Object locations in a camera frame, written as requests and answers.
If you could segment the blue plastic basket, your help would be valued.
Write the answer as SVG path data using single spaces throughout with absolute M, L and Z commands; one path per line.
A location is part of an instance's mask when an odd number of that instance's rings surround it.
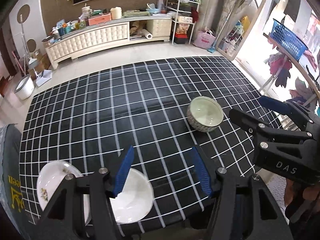
M 296 61 L 299 61 L 304 52 L 308 50 L 306 44 L 294 32 L 276 19 L 273 19 L 270 38 L 275 40 Z

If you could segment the white dustpan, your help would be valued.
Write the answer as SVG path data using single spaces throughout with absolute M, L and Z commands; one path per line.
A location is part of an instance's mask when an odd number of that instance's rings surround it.
M 51 70 L 43 70 L 41 73 L 37 74 L 35 83 L 37 87 L 41 87 L 46 82 L 52 79 L 52 71 Z

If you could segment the white plate floral print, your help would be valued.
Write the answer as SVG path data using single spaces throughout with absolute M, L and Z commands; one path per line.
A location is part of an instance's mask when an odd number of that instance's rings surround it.
M 76 167 L 63 160 L 48 162 L 40 170 L 36 193 L 42 211 L 45 210 L 55 190 L 68 174 L 73 174 L 76 178 L 83 176 Z

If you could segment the pink storage box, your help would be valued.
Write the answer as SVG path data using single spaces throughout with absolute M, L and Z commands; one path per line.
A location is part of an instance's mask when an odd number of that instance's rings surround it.
M 92 26 L 92 25 L 96 25 L 96 24 L 102 24 L 102 23 L 109 22 L 111 20 L 112 20 L 111 14 L 106 13 L 106 14 L 90 17 L 88 19 L 88 25 Z

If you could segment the cream white bowl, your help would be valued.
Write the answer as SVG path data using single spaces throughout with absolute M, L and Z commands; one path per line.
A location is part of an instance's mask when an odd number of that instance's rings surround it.
M 140 221 L 151 211 L 153 200 L 153 188 L 146 176 L 130 168 L 123 190 L 110 202 L 116 222 L 131 224 Z

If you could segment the pink shopping bag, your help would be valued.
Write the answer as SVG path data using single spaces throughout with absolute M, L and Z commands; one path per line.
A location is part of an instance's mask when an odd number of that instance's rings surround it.
M 193 45 L 202 48 L 202 49 L 209 49 L 216 37 L 214 36 L 213 32 L 207 28 L 197 33 L 195 40 L 193 41 Z

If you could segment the black white grid tablecloth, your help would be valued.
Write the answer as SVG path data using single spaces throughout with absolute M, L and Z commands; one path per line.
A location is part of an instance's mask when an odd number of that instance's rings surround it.
M 203 133 L 187 120 L 195 97 L 222 108 L 224 119 Z M 130 146 L 133 168 L 154 191 L 153 207 L 139 222 L 122 225 L 124 235 L 145 233 L 183 221 L 210 200 L 201 191 L 189 151 L 200 145 L 217 166 L 235 176 L 250 176 L 251 136 L 229 119 L 231 109 L 247 112 L 275 128 L 276 115 L 262 107 L 260 93 L 227 59 L 180 57 L 102 70 L 54 86 L 33 97 L 20 148 L 20 181 L 29 224 L 42 210 L 36 195 L 40 170 L 63 160 L 84 176 L 108 166 Z

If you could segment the white paper roll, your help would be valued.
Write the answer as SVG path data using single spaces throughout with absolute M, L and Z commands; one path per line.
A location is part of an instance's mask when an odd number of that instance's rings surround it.
M 152 33 L 150 33 L 149 31 L 147 31 L 146 29 L 142 29 L 142 30 L 141 30 L 141 33 L 142 33 L 142 35 L 143 35 L 146 39 L 148 39 L 148 40 L 150 40 L 150 39 L 153 38 Z

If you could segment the cream plastic jug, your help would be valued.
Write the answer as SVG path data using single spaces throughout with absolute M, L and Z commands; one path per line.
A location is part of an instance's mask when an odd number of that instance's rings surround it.
M 112 20 L 119 20 L 122 18 L 122 8 L 121 7 L 111 8 L 110 14 L 111 14 Z

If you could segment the wooden drying rack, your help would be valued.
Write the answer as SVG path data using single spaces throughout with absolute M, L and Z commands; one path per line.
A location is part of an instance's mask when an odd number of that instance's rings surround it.
M 297 60 L 295 60 L 292 55 L 285 50 L 277 41 L 273 38 L 269 37 L 266 33 L 263 33 L 263 36 L 266 37 L 272 44 L 277 47 L 277 50 L 285 55 L 285 59 L 289 59 L 289 61 L 298 69 L 300 74 L 304 77 L 309 87 L 313 90 L 315 97 L 319 100 L 319 89 L 317 88 L 316 82 L 313 81 L 306 70 L 299 64 Z M 283 66 L 279 68 L 276 74 L 272 74 L 270 78 L 258 89 L 259 92 L 264 91 L 264 94 L 268 93 L 268 90 L 271 88 L 275 79 L 278 77 L 280 71 L 283 69 Z

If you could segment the white mop bucket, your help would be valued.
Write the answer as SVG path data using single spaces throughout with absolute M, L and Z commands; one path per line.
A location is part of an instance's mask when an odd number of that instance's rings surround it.
M 17 84 L 14 94 L 20 99 L 25 100 L 29 98 L 35 89 L 34 83 L 30 75 L 26 75 Z

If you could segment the white mop pole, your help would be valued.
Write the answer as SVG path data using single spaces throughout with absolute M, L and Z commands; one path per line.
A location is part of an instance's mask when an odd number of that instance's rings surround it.
M 29 69 L 34 69 L 37 66 L 37 58 L 32 58 L 30 55 L 30 51 L 27 46 L 27 41 L 25 39 L 25 34 L 24 34 L 24 29 L 23 29 L 23 15 L 20 14 L 20 24 L 21 24 L 21 29 L 22 29 L 22 43 L 23 43 L 23 48 L 24 48 L 24 57 L 28 58 L 28 68 Z

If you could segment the green patterned bowl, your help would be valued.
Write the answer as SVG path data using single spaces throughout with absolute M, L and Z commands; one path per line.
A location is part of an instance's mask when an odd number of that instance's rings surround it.
M 190 126 L 199 132 L 208 133 L 215 130 L 224 119 L 221 106 L 212 98 L 198 96 L 191 100 L 187 109 Z

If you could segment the white metal shelf rack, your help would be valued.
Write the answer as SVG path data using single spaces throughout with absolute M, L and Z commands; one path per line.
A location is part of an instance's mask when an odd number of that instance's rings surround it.
M 172 44 L 191 43 L 200 5 L 201 0 L 166 0 L 165 8 L 172 19 Z

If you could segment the standing oval mirror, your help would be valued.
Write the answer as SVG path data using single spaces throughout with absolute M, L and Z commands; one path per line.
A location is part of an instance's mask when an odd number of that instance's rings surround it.
M 233 61 L 256 23 L 266 0 L 235 0 L 216 38 L 215 49 Z

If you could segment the cream tufted TV cabinet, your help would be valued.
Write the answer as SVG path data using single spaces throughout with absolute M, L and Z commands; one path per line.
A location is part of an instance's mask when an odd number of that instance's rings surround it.
M 54 43 L 44 42 L 51 65 L 56 69 L 59 62 L 107 50 L 111 48 L 153 41 L 169 41 L 171 17 L 166 14 L 127 17 L 93 25 L 63 35 Z M 153 38 L 146 39 L 141 30 L 152 33 Z

